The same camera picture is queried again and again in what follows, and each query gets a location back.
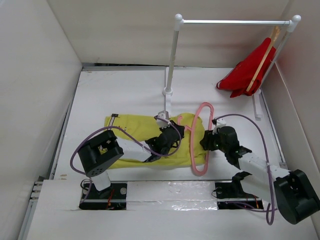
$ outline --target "white table surface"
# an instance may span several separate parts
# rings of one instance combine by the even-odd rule
[[[78,180],[45,180],[27,240],[318,239],[310,217],[292,225],[276,212],[268,226],[247,210],[80,210],[80,194]]]
[[[263,118],[256,120],[251,97],[242,95],[229,98],[230,92],[216,89],[216,83],[230,70],[230,68],[177,67],[172,82],[172,115],[195,114],[203,102],[213,105],[216,117],[230,113],[246,115],[255,120],[261,128],[270,162],[279,165],[281,156],[265,106],[262,106]],[[168,69],[83,71],[75,93],[54,179],[84,178],[70,168],[70,157],[85,137],[104,126],[106,116],[113,113],[155,116],[162,111],[165,71]],[[208,108],[204,108],[200,114],[205,129],[208,127],[209,112]],[[233,116],[226,118],[226,121],[235,128],[241,145],[253,150],[259,157],[265,158],[261,137],[252,123]],[[74,165],[83,170],[78,155],[74,159]],[[121,168],[110,169],[108,174],[112,181],[226,180],[231,179],[238,171],[229,165],[223,153],[216,151],[210,153],[208,171],[201,177],[195,176],[190,167]]]

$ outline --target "white metal rod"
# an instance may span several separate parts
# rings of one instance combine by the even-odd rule
[[[274,66],[275,62],[277,61],[279,55],[280,55],[280,52],[281,50],[284,48],[284,46],[286,45],[286,42],[288,41],[289,37],[291,35],[291,32],[288,32],[286,31],[283,38],[281,39],[281,42],[277,48],[277,50],[275,51],[275,54],[274,54],[274,58],[272,60],[272,62],[270,63],[268,69],[266,70],[263,78],[262,78],[262,81],[261,81],[261,85],[264,83],[264,81],[266,80],[268,74],[270,73],[272,67]]]
[[[289,26],[290,21],[247,21],[247,20],[183,20],[187,25],[243,25],[243,26]]]
[[[168,80],[166,82],[166,88],[165,88],[165,92],[167,92],[167,93],[172,92],[171,83],[172,83],[172,77],[174,74],[178,35],[179,35],[179,31],[174,31],[172,48],[171,48],[171,56],[170,56],[170,64],[169,64],[169,72],[168,72]]]

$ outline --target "white clip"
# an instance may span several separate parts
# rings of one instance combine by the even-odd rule
[[[213,129],[213,133],[216,134],[218,132],[219,128],[222,128],[222,127],[224,127],[226,125],[227,125],[227,122],[223,118],[219,118],[216,121],[216,125],[215,125],[215,127]]]

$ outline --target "orange wire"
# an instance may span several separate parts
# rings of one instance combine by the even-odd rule
[[[255,199],[256,208],[258,209],[259,208],[259,204],[258,204],[257,197],[255,195],[253,195],[253,196],[254,196],[254,199]]]
[[[108,207],[111,205],[110,200],[112,199],[112,196],[114,195],[114,192],[115,192],[115,190],[113,189],[111,194],[110,194],[110,196],[109,196],[109,198],[108,198],[108,203],[106,205],[106,209],[108,209]]]

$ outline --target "white wall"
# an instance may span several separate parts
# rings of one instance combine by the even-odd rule
[[[288,0],[48,2],[83,63],[168,65],[175,14],[185,19],[276,20]],[[184,26],[176,65],[234,67],[270,31],[261,26]]]
[[[81,63],[45,0],[0,1],[0,239],[17,239]]]
[[[282,78],[273,71],[263,91],[288,166],[305,171],[320,197],[320,1],[290,2],[286,17],[302,20],[278,60]],[[320,236],[320,212],[312,220]]]

